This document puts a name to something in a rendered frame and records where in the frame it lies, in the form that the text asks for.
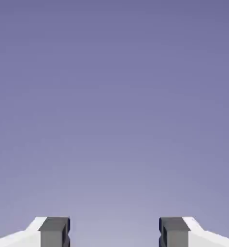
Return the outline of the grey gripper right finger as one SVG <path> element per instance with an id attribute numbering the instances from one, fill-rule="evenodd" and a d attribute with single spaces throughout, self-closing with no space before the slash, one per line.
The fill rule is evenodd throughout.
<path id="1" fill-rule="evenodd" d="M 158 247 L 229 247 L 229 238 L 207 231 L 194 217 L 160 217 Z"/>

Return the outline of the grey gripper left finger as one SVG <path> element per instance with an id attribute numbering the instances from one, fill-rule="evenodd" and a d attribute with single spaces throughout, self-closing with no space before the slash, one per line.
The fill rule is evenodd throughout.
<path id="1" fill-rule="evenodd" d="M 21 231 L 0 238 L 0 247 L 71 247 L 69 217 L 36 217 Z"/>

